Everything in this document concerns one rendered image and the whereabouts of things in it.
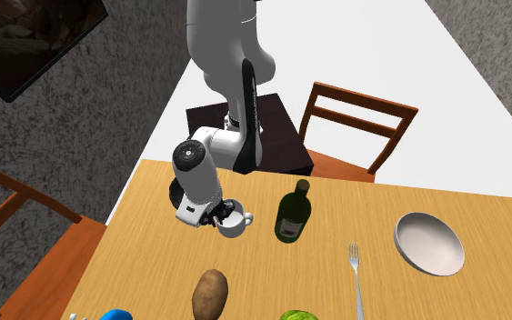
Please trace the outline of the white cup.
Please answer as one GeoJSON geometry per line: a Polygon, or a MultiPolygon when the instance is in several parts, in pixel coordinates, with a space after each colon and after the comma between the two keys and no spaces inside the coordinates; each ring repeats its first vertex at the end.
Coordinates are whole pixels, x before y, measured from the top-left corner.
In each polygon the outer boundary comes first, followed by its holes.
{"type": "Polygon", "coordinates": [[[254,221],[254,216],[245,211],[244,206],[236,199],[230,198],[236,208],[235,211],[224,220],[222,225],[216,224],[219,233],[227,238],[235,238],[243,234],[246,227],[254,221]]]}

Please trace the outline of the green glass bottle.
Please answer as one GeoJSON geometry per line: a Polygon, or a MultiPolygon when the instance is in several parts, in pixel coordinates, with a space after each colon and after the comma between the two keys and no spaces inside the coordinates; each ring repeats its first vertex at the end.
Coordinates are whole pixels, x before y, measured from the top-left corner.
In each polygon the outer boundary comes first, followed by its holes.
{"type": "Polygon", "coordinates": [[[309,188],[309,182],[300,179],[295,190],[281,199],[275,223],[275,234],[279,241],[290,244],[301,236],[312,212],[312,205],[307,198],[309,188]]]}

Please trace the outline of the wooden table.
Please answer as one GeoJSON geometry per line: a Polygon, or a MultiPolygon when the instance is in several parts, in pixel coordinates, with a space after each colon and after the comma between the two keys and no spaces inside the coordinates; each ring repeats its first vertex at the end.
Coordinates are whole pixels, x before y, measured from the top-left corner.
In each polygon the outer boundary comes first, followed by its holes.
{"type": "Polygon", "coordinates": [[[229,286],[222,320],[279,320],[291,309],[356,320],[348,262],[356,242],[366,320],[512,320],[512,198],[313,177],[312,215],[301,237],[284,244],[274,223],[295,176],[220,172],[225,194],[255,218],[234,239],[177,220],[167,196],[173,176],[168,163],[140,163],[68,314],[97,320],[119,308],[135,320],[192,320],[196,284],[216,269],[229,286]],[[409,212],[456,232],[466,253],[457,274],[427,275],[401,257],[393,230],[409,212]]]}

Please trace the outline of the brown potato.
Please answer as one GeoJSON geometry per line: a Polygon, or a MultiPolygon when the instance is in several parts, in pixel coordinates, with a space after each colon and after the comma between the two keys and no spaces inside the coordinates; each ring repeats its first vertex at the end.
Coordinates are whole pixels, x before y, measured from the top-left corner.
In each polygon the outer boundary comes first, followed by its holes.
{"type": "Polygon", "coordinates": [[[195,320],[218,320],[226,305],[228,282],[216,269],[205,271],[192,295],[192,310],[195,320]]]}

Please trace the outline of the dark robot stand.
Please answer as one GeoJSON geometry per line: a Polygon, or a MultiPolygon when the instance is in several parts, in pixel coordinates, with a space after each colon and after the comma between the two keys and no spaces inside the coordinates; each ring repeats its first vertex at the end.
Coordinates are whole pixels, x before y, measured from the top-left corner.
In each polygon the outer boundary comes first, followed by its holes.
{"type": "MultiPolygon", "coordinates": [[[[278,94],[261,95],[257,103],[263,128],[258,171],[310,176],[314,164],[278,94]]],[[[227,111],[226,103],[186,109],[189,134],[201,126],[223,128],[227,111]]]]}

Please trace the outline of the green round fruit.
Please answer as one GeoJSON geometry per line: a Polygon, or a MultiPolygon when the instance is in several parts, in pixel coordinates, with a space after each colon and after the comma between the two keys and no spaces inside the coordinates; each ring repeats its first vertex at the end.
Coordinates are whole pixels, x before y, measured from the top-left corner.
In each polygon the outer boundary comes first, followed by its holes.
{"type": "Polygon", "coordinates": [[[279,320],[318,320],[318,318],[303,310],[289,310],[284,312],[279,320]]]}

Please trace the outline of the brown wooden chair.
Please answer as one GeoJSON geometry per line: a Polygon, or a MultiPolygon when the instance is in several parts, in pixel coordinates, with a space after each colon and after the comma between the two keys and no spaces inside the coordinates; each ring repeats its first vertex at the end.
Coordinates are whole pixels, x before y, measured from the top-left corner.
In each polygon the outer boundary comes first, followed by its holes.
{"type": "Polygon", "coordinates": [[[0,227],[28,200],[45,205],[72,222],[0,308],[0,320],[61,320],[106,225],[76,214],[54,198],[1,172],[0,185],[13,191],[0,205],[0,227]]]}
{"type": "Polygon", "coordinates": [[[342,125],[345,129],[337,131],[328,128],[321,135],[325,144],[329,145],[335,152],[333,155],[326,155],[311,149],[307,151],[313,163],[311,175],[314,177],[373,183],[376,180],[377,171],[392,155],[417,113],[418,109],[410,105],[388,101],[320,82],[313,83],[299,126],[300,140],[302,142],[306,141],[307,128],[313,117],[342,125]],[[391,115],[397,118],[399,122],[397,126],[391,127],[356,116],[345,115],[317,105],[317,99],[320,97],[358,106],[379,114],[391,115]],[[341,155],[349,155],[352,151],[356,151],[358,147],[357,139],[367,134],[384,137],[387,140],[381,152],[370,165],[362,167],[345,162],[339,158],[341,155]]]}

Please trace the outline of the silver fork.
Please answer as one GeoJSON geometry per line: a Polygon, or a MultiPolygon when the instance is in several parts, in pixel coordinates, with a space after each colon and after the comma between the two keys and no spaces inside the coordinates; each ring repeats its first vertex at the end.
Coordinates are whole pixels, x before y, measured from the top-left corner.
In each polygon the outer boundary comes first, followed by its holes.
{"type": "Polygon", "coordinates": [[[365,320],[364,317],[364,309],[362,305],[362,297],[361,290],[359,284],[359,275],[358,275],[358,267],[359,267],[359,250],[358,244],[356,242],[350,242],[348,244],[348,262],[355,273],[355,283],[356,283],[356,316],[357,320],[365,320]]]}

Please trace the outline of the blue rounded object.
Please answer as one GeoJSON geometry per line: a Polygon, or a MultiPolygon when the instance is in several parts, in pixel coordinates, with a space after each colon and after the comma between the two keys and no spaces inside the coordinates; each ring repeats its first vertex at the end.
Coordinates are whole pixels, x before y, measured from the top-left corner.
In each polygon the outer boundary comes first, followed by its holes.
{"type": "Polygon", "coordinates": [[[133,320],[133,316],[122,309],[111,309],[103,314],[99,320],[133,320]]]}

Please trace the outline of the white bowl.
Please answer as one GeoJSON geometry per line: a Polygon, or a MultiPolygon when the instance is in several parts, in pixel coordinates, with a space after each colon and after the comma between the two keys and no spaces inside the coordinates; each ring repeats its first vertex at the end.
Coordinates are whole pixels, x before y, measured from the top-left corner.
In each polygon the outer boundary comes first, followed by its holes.
{"type": "Polygon", "coordinates": [[[416,270],[433,276],[457,274],[465,263],[464,247],[439,218],[420,212],[400,217],[394,227],[397,251],[416,270]]]}

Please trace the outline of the dark wall picture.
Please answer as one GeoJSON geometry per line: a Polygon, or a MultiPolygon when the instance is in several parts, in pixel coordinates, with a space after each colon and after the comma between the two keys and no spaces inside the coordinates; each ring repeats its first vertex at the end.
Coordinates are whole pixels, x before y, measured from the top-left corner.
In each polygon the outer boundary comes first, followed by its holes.
{"type": "Polygon", "coordinates": [[[106,17],[103,0],[0,0],[0,98],[16,100],[106,17]]]}

